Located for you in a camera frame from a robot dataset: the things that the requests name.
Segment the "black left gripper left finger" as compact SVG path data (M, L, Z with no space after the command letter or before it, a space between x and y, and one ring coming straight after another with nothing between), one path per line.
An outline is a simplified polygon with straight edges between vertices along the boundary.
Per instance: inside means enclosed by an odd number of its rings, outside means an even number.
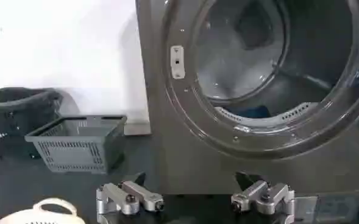
M146 173L139 172L119 183L105 183L96 189L96 210L98 215L120 212L135 215L141 208L147 212L162 212L165 200L161 194L144 186Z

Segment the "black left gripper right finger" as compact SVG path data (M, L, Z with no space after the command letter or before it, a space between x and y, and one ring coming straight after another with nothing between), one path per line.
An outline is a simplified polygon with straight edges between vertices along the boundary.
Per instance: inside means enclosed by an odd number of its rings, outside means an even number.
M230 198L232 210L236 213L252 208L264 215L281 211L285 215L295 214L295 191L285 183L272 184L259 175L236 172L235 180L241 192Z

